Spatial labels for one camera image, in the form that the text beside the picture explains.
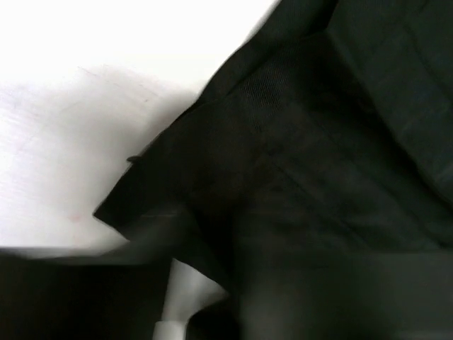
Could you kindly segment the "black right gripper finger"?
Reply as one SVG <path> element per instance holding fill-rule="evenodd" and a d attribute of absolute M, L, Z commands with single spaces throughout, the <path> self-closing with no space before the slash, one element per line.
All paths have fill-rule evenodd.
<path fill-rule="evenodd" d="M 1 251 L 2 339 L 152 339 L 171 258 L 34 259 Z"/>

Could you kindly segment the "black pleated skirt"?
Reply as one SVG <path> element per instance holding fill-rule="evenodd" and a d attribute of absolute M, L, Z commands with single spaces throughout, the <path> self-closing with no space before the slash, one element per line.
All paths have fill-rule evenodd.
<path fill-rule="evenodd" d="M 452 338 L 452 2 L 281 1 L 94 215 L 187 229 L 240 339 Z"/>

